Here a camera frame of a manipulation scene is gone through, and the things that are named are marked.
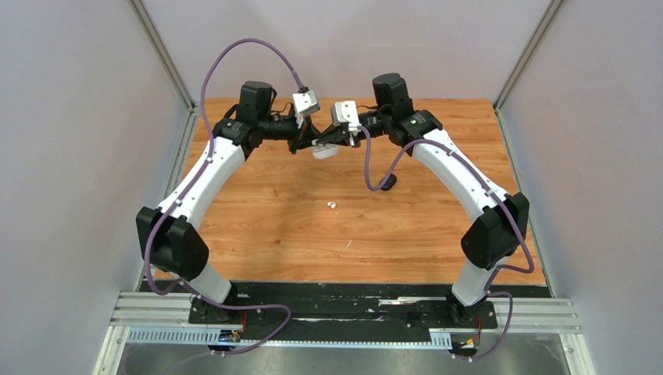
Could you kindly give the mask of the white charging case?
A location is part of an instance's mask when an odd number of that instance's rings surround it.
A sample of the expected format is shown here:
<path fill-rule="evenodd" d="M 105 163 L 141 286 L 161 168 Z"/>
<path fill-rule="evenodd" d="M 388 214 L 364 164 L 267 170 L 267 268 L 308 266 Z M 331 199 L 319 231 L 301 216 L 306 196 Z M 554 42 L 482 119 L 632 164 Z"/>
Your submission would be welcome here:
<path fill-rule="evenodd" d="M 329 159 L 339 153 L 338 145 L 315 145 L 311 148 L 312 155 L 315 159 Z"/>

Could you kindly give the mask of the black charging case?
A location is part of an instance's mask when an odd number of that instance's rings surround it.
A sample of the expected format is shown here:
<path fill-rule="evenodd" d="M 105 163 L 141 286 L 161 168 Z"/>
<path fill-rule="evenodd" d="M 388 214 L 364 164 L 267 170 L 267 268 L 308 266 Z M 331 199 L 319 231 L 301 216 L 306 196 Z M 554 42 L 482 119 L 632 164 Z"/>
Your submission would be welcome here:
<path fill-rule="evenodd" d="M 389 191 L 391 190 L 397 183 L 398 179 L 397 176 L 393 173 L 391 173 L 384 181 L 383 185 L 380 187 L 382 191 Z"/>

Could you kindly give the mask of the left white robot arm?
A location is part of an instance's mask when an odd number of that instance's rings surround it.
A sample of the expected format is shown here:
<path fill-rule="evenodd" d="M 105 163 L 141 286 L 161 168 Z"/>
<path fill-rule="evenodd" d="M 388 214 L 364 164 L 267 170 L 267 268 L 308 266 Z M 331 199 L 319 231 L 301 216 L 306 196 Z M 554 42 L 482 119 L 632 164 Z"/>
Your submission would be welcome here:
<path fill-rule="evenodd" d="M 293 94 L 290 110 L 272 109 L 276 91 L 270 84 L 247 81 L 238 103 L 210 132 L 210 139 L 182 182 L 154 209 L 136 216 L 145 268 L 174 275 L 208 298 L 209 311 L 222 323 L 233 321 L 239 301 L 231 296 L 232 282 L 210 262 L 210 250 L 198 230 L 211 203 L 228 178 L 264 140 L 285 140 L 292 150 L 311 133 L 310 115 L 320 108 L 308 87 Z"/>

